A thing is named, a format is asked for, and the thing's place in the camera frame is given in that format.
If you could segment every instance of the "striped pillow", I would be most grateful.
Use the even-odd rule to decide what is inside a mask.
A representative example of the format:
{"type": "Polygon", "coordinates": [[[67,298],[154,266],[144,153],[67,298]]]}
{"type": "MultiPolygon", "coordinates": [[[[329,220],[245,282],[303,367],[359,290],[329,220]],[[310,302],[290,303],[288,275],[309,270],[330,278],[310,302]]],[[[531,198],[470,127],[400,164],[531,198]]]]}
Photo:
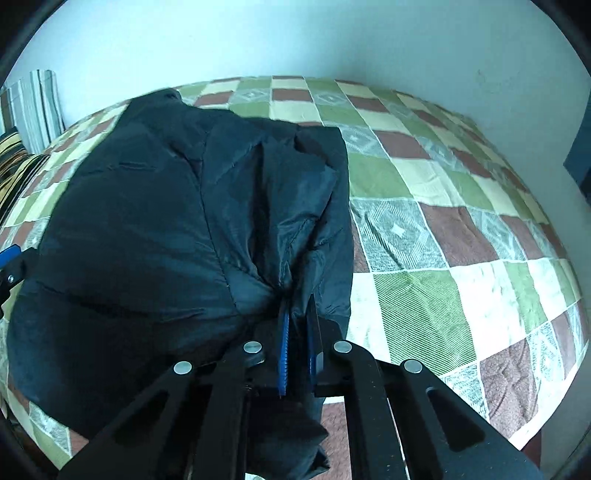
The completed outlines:
{"type": "Polygon", "coordinates": [[[41,153],[64,128],[56,75],[33,70],[0,93],[0,134],[17,127],[30,153],[41,153]]]}
{"type": "Polygon", "coordinates": [[[0,135],[0,225],[49,155],[31,155],[16,128],[0,135]]]}

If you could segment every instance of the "white wall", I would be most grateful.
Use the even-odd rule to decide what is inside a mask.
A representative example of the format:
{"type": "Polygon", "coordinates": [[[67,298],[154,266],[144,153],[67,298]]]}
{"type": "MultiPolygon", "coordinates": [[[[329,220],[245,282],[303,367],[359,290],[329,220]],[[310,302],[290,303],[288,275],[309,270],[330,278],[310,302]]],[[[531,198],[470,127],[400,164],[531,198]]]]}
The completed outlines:
{"type": "MultiPolygon", "coordinates": [[[[57,72],[68,123],[159,87],[290,73],[395,87],[470,115],[541,202],[591,305],[591,209],[562,166],[591,80],[529,0],[69,0],[9,82],[37,68],[57,72]]],[[[576,442],[591,418],[590,363],[544,431],[548,471],[570,448],[553,442],[576,442]]]]}

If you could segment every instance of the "dark object on wall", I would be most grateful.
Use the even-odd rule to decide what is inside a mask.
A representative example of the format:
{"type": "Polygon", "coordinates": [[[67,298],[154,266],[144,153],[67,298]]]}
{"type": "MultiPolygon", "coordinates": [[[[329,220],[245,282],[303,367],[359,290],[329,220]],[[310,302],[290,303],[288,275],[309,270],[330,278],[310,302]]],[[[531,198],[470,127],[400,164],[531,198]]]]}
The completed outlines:
{"type": "Polygon", "coordinates": [[[591,74],[591,10],[588,0],[532,0],[558,26],[591,74]]]}
{"type": "Polygon", "coordinates": [[[0,85],[42,23],[66,0],[8,0],[0,15],[0,85]]]}
{"type": "Polygon", "coordinates": [[[564,166],[591,204],[591,97],[564,166]]]}

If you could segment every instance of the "metal bolt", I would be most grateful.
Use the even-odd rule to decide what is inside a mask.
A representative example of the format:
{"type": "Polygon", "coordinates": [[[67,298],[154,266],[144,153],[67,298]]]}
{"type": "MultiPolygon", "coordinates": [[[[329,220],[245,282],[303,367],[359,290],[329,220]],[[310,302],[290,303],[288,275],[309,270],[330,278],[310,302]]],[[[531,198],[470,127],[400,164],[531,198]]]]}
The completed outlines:
{"type": "Polygon", "coordinates": [[[349,353],[353,348],[349,342],[345,342],[344,340],[336,342],[333,347],[338,353],[349,353]]]}
{"type": "Polygon", "coordinates": [[[193,366],[189,362],[179,362],[174,366],[174,373],[177,375],[188,374],[193,366]]]}
{"type": "Polygon", "coordinates": [[[246,342],[244,344],[244,351],[246,353],[258,353],[262,350],[262,345],[259,342],[246,342]]]}
{"type": "Polygon", "coordinates": [[[419,374],[423,370],[423,364],[418,360],[406,360],[404,369],[412,374],[419,374]]]}

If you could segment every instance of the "bedspread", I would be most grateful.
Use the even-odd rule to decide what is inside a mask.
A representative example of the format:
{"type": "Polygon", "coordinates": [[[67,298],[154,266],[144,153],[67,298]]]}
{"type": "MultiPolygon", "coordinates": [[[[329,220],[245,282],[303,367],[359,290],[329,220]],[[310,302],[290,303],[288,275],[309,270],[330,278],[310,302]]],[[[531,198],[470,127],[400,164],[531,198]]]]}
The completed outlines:
{"type": "MultiPolygon", "coordinates": [[[[243,77],[177,89],[200,108],[340,128],[355,244],[347,338],[380,360],[422,361],[517,448],[539,431],[585,355],[587,320],[554,229],[470,119],[340,80],[243,77]]],[[[125,108],[82,119],[52,143],[0,230],[1,248],[38,244],[69,178],[125,108]]],[[[0,320],[0,396],[62,466],[86,440],[12,382],[5,336],[15,290],[0,320]]]]}

